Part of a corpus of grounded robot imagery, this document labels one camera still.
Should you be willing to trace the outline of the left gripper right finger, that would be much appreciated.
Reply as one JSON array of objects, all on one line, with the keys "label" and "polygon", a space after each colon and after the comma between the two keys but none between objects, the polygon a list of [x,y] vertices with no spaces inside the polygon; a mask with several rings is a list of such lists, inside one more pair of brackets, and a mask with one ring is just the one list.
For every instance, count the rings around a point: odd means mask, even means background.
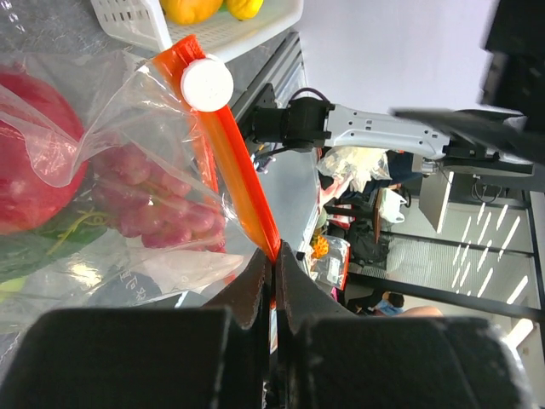
[{"label": "left gripper right finger", "polygon": [[278,367],[289,408],[533,408],[499,327],[475,317],[359,317],[287,243],[274,266]]}]

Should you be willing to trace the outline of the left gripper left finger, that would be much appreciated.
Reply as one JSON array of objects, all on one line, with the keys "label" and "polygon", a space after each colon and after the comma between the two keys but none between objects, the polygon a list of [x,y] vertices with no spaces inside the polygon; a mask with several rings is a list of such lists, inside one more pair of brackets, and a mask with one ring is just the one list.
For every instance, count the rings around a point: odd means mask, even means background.
[{"label": "left gripper left finger", "polygon": [[28,330],[4,408],[260,408],[272,265],[256,251],[199,308],[71,308]]}]

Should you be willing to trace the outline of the red grape bunch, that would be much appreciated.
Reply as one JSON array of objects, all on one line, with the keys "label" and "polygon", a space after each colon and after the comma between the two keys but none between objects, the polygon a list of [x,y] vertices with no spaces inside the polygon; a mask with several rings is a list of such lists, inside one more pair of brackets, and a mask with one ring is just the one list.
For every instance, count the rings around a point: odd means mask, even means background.
[{"label": "red grape bunch", "polygon": [[109,226],[148,249],[187,245],[223,252],[226,218],[221,206],[189,182],[172,176],[134,144],[92,158],[95,208]]}]

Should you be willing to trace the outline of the long green chili pepper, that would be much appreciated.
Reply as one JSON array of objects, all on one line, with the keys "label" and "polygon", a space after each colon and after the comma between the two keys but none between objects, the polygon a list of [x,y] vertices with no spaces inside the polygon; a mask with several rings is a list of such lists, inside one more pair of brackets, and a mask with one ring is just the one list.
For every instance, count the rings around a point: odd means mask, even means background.
[{"label": "long green chili pepper", "polygon": [[1,281],[25,277],[80,251],[108,229],[110,217],[93,208],[66,208],[39,228],[1,238]]}]

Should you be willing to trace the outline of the red pomegranate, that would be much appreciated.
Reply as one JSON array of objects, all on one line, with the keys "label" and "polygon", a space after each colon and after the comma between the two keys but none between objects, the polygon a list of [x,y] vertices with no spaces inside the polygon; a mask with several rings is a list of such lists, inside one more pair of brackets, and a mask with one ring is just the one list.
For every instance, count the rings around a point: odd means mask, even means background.
[{"label": "red pomegranate", "polygon": [[83,125],[41,79],[1,70],[1,234],[41,227],[72,200],[87,170],[73,169]]}]

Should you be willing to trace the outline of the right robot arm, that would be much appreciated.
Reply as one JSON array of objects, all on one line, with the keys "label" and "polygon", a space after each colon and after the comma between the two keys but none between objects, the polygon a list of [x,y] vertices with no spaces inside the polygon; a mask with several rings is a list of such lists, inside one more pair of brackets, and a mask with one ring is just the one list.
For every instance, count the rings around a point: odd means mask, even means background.
[{"label": "right robot arm", "polygon": [[266,107],[258,100],[246,127],[253,142],[278,143],[283,151],[366,147],[411,153],[423,174],[530,177],[544,162],[532,152],[543,141],[506,125],[496,112],[362,112],[310,88],[297,90],[286,107]]}]

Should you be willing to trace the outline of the clear zip top bag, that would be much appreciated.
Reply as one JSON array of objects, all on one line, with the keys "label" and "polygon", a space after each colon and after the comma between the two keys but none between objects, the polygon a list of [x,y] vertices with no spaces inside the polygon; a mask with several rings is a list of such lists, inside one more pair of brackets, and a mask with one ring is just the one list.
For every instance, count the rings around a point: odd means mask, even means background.
[{"label": "clear zip top bag", "polygon": [[279,232],[193,35],[149,60],[1,57],[1,365],[57,308],[220,289]]}]

